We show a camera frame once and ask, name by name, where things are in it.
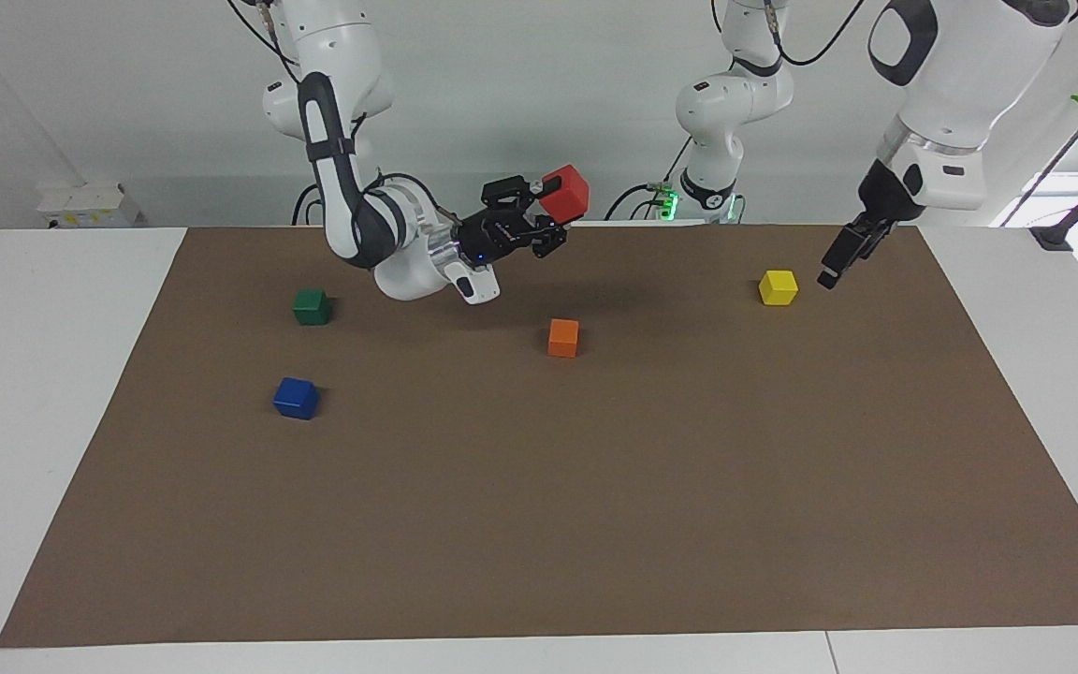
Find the thin black rod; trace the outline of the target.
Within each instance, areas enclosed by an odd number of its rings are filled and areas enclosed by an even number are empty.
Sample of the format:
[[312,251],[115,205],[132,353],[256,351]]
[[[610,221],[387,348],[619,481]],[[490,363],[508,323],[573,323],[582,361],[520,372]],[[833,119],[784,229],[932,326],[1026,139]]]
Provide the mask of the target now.
[[1045,165],[1044,170],[1039,171],[1039,174],[1035,176],[1035,179],[1031,181],[1031,184],[1026,189],[1026,192],[1024,192],[1023,195],[1015,201],[1015,204],[1012,206],[1012,209],[1010,209],[1010,212],[1006,214],[1006,216],[1001,218],[1001,222],[998,223],[997,226],[1008,226],[1010,222],[1012,222],[1013,218],[1015,217],[1015,214],[1019,214],[1019,211],[1021,211],[1023,206],[1026,205],[1032,197],[1034,197],[1037,188],[1039,188],[1039,185],[1044,183],[1044,180],[1047,179],[1048,176],[1051,175],[1052,171],[1054,171],[1054,169],[1056,169],[1061,159],[1064,159],[1066,154],[1070,152],[1073,146],[1077,141],[1078,141],[1078,127],[1075,128],[1075,130],[1073,132],[1070,139],[1067,140],[1065,145],[1062,145],[1061,148],[1056,151],[1054,157],[1051,159],[1051,161],[1049,161],[1047,165]]

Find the yellow wooden block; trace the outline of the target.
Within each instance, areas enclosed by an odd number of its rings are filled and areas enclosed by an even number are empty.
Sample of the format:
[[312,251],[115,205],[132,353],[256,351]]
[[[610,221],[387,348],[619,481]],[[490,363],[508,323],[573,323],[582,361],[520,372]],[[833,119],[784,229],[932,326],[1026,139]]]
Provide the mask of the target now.
[[763,273],[758,290],[762,304],[783,307],[794,302],[799,286],[791,270],[768,270]]

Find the white box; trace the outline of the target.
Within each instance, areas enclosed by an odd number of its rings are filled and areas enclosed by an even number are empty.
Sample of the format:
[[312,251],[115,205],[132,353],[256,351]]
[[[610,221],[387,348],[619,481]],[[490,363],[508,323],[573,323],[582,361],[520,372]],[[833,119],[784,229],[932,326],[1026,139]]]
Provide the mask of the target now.
[[34,211],[43,226],[140,226],[144,214],[122,183],[49,187]]

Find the red wooden block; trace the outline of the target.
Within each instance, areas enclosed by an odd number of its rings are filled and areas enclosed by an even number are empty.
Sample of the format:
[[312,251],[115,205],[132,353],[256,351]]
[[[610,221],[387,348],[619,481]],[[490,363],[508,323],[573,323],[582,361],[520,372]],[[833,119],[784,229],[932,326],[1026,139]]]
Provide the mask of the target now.
[[590,185],[573,165],[565,165],[547,173],[538,201],[557,225],[569,225],[588,214]]

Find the brown paper mat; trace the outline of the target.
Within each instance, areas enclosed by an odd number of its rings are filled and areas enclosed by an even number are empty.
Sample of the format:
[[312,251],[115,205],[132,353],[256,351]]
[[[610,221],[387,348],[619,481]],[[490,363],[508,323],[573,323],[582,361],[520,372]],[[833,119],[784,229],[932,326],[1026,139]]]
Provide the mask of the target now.
[[0,648],[1078,624],[1078,505],[931,248],[827,291],[833,236],[577,226],[472,307],[189,231]]

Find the blue wooden block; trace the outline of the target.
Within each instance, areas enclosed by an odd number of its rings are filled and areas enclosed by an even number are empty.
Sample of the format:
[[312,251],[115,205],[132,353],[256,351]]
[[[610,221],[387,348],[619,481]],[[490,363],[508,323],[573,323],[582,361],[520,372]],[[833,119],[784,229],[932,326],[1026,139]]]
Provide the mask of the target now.
[[282,379],[275,389],[272,404],[282,417],[294,419],[315,418],[320,393],[313,381]]

